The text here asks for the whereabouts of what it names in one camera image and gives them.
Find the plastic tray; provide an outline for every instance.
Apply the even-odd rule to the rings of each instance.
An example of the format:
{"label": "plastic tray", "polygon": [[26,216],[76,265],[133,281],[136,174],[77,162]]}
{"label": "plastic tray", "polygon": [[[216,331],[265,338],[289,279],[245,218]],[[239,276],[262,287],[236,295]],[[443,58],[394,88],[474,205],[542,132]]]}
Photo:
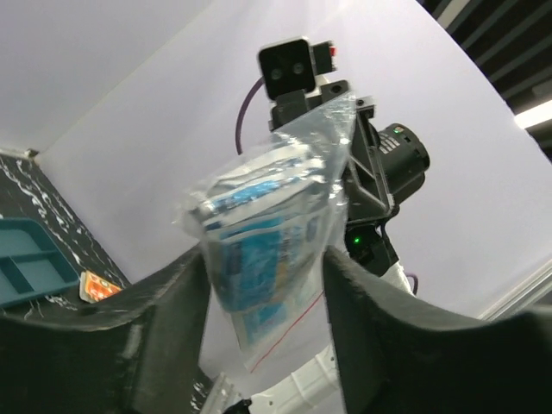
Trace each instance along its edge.
{"label": "plastic tray", "polygon": [[59,293],[78,282],[77,272],[40,224],[0,219],[0,308]]}

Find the dark ceiling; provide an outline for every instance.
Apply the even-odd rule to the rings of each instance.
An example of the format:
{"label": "dark ceiling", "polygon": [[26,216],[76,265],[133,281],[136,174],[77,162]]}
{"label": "dark ceiling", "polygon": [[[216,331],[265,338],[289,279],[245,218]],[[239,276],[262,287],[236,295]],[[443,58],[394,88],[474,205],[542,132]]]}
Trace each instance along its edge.
{"label": "dark ceiling", "polygon": [[[552,99],[552,0],[418,0],[514,114]],[[552,160],[552,121],[528,129]]]}

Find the camera lens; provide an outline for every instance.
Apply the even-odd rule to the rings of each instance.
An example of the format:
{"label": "camera lens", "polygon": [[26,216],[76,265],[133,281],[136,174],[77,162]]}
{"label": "camera lens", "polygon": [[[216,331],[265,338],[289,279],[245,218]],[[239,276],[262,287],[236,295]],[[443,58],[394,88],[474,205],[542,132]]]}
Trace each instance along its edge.
{"label": "camera lens", "polygon": [[278,80],[282,77],[282,71],[280,69],[273,69],[273,71],[270,72],[270,77],[273,80]]}
{"label": "camera lens", "polygon": [[301,73],[303,73],[304,71],[304,66],[302,63],[296,63],[295,65],[293,65],[293,73],[295,73],[296,75],[300,75]]}

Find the white vein pattern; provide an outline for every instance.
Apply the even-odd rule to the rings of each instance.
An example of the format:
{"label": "white vein pattern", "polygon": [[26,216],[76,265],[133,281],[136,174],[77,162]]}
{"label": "white vein pattern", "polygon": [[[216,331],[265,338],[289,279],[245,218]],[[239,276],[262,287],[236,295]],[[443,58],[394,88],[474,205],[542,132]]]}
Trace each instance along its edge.
{"label": "white vein pattern", "polygon": [[[122,278],[115,263],[99,247],[91,233],[74,216],[52,185],[43,178],[38,166],[33,161],[0,155],[0,170],[14,185],[14,189],[0,188],[4,199],[14,201],[14,204],[10,206],[0,204],[0,216],[8,215],[9,207],[12,210],[17,209],[20,216],[38,218],[33,217],[28,211],[32,206],[33,212],[40,216],[41,224],[48,228],[58,245],[63,247],[64,253],[71,255],[72,260],[71,258],[67,259],[73,262],[78,272],[90,269],[89,266],[92,265],[101,269],[101,275],[116,285],[124,287],[128,284]],[[28,207],[16,202],[18,198],[21,199],[21,194],[15,195],[15,188],[18,189],[17,192],[28,199],[30,202]],[[63,295],[47,296],[46,300],[69,311],[75,311],[78,308]],[[39,301],[29,302],[29,310],[23,318],[27,319],[33,314],[44,317]]]}

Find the cable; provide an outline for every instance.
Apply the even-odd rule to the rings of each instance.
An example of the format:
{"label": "cable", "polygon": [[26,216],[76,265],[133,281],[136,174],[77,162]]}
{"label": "cable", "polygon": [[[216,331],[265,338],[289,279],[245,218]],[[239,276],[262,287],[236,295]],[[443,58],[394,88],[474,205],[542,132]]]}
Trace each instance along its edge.
{"label": "cable", "polygon": [[259,91],[259,89],[263,86],[264,82],[262,78],[257,80],[251,90],[248,92],[248,94],[245,96],[245,99],[243,100],[243,103],[241,104],[240,111],[238,112],[238,117],[235,121],[235,151],[238,153],[238,155],[242,155],[243,149],[242,149],[242,126],[243,126],[243,118],[245,118],[245,113],[248,111],[249,104],[253,100],[253,97],[255,94]]}
{"label": "cable", "polygon": [[414,284],[414,286],[412,287],[412,293],[414,293],[416,295],[417,294],[417,286],[418,286],[417,276],[413,273],[407,273],[406,277],[409,278],[409,279],[412,279],[412,282]]}

